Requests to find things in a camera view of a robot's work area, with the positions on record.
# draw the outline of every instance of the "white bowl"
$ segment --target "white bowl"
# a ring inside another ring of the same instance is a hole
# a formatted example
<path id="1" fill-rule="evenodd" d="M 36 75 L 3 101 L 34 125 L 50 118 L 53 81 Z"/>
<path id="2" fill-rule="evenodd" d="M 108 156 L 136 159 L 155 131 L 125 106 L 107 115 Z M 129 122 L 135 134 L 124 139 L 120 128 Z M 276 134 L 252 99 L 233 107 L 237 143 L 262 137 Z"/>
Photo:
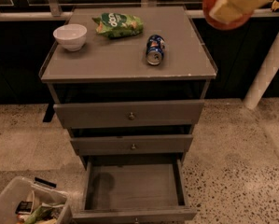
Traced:
<path id="1" fill-rule="evenodd" d="M 68 24 L 57 28 L 53 35 L 65 49 L 76 51 L 82 48 L 86 40 L 87 29 L 79 24 Z"/>

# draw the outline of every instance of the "cabinet top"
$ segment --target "cabinet top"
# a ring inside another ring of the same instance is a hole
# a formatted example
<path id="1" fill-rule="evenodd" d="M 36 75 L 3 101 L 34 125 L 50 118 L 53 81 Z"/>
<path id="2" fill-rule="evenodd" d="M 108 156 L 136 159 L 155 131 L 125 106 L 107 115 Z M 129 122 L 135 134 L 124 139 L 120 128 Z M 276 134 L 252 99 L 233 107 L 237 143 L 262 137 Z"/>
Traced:
<path id="1" fill-rule="evenodd" d="M 92 18 L 104 12 L 141 18 L 143 33 L 112 40 L 97 35 Z M 216 66 L 182 7 L 78 8 L 69 23 L 87 27 L 86 44 L 74 52 L 57 46 L 42 68 L 45 83 L 216 77 Z M 164 59 L 158 66 L 146 62 L 146 42 L 154 34 L 165 40 Z"/>

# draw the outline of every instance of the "green snack bag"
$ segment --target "green snack bag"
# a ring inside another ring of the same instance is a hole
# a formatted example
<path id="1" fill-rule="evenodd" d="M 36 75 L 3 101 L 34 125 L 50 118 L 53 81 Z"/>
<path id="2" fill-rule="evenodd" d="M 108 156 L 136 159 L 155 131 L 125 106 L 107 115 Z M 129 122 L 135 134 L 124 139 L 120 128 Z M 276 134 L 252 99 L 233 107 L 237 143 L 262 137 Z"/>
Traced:
<path id="1" fill-rule="evenodd" d="M 140 18 L 133 15 L 103 13 L 100 18 L 92 18 L 99 26 L 96 32 L 108 38 L 138 35 L 143 31 Z"/>
<path id="2" fill-rule="evenodd" d="M 52 207 L 44 207 L 39 206 L 35 209 L 35 211 L 27 218 L 24 224 L 35 224 L 37 221 L 42 220 L 45 217 L 48 217 L 53 208 Z"/>

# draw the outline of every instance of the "drawer knob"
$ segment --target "drawer knob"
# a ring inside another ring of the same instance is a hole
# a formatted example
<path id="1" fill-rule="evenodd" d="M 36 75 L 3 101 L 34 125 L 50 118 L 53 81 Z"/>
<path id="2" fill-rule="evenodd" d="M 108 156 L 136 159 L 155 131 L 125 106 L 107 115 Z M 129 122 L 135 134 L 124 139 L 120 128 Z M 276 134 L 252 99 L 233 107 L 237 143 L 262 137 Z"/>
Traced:
<path id="1" fill-rule="evenodd" d="M 136 118 L 135 114 L 133 112 L 130 112 L 129 120 L 134 120 L 135 118 Z"/>
<path id="2" fill-rule="evenodd" d="M 136 150 L 136 149 L 137 149 L 137 146 L 135 144 L 132 144 L 131 150 Z"/>

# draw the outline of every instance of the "white container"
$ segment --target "white container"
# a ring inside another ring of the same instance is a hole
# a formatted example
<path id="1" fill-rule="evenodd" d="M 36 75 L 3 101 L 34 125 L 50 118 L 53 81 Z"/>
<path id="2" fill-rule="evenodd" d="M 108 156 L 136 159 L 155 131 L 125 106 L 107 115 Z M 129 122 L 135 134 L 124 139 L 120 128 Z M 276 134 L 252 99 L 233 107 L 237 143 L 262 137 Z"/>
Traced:
<path id="1" fill-rule="evenodd" d="M 82 48 L 86 41 L 87 29 L 80 24 L 68 24 L 57 28 L 53 35 L 58 44 L 70 51 L 77 51 Z"/>
<path id="2" fill-rule="evenodd" d="M 64 203 L 57 224 L 69 224 L 72 218 L 67 197 L 59 191 L 44 188 L 25 177 L 17 176 L 0 193 L 0 224 L 16 224 L 15 214 L 18 204 L 25 201 L 28 193 L 35 192 L 35 197 L 42 203 Z"/>

